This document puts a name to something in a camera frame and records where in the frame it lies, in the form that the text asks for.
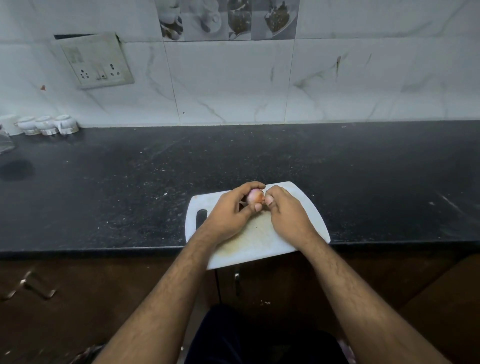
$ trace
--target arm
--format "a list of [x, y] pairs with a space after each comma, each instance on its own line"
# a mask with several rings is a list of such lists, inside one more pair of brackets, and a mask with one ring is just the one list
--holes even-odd
[[449, 363], [330, 248], [287, 190], [272, 187], [265, 202], [275, 231], [315, 269], [360, 363]]
[[112, 337], [95, 364], [177, 362], [210, 256], [220, 242], [238, 233], [250, 216], [262, 209], [261, 204], [255, 204], [239, 211], [240, 200], [253, 188], [265, 188], [265, 185], [249, 182], [220, 197], [210, 216]]

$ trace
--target forearm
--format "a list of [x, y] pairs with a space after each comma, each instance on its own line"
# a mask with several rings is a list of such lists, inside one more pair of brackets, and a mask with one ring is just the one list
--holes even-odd
[[215, 246], [199, 229], [95, 364], [176, 363], [195, 296]]
[[321, 237], [311, 237], [302, 252], [360, 363], [448, 363]]

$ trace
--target wall socket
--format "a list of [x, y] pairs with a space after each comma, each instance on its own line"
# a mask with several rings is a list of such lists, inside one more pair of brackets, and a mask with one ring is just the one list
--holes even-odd
[[91, 36], [59, 39], [78, 88], [132, 84], [132, 74], [117, 36], [105, 32]]

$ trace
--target yellow stain on cutting board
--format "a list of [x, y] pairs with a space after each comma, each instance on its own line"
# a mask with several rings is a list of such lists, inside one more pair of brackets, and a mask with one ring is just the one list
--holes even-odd
[[221, 244], [216, 251], [220, 256], [229, 256], [240, 251], [268, 248], [277, 236], [272, 225], [270, 211], [261, 211], [235, 236]]

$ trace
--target person's right hand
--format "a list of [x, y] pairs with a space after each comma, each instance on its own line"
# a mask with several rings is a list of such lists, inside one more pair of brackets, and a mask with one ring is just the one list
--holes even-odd
[[280, 186], [265, 193], [265, 203], [272, 212], [272, 224], [282, 238], [301, 250], [303, 244], [319, 237], [300, 201]]

